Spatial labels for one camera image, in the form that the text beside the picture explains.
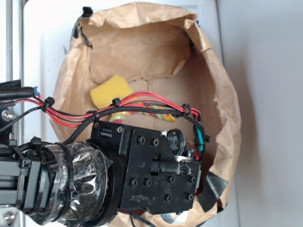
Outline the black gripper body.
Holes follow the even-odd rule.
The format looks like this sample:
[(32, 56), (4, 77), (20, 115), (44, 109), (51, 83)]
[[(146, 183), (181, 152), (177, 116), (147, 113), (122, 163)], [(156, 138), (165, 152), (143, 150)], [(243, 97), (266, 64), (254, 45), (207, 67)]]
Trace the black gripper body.
[(193, 207), (200, 164), (177, 158), (160, 131), (98, 121), (91, 142), (112, 161), (108, 208), (155, 215)]

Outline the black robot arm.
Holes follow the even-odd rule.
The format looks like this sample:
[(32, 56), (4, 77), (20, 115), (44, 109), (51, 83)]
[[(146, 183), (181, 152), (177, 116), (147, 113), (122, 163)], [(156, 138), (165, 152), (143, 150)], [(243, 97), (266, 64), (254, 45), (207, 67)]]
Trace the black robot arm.
[(191, 209), (200, 173), (180, 131), (99, 121), (85, 142), (43, 145), (33, 138), (29, 148), (1, 155), (0, 203), (39, 225), (95, 227), (118, 210)]

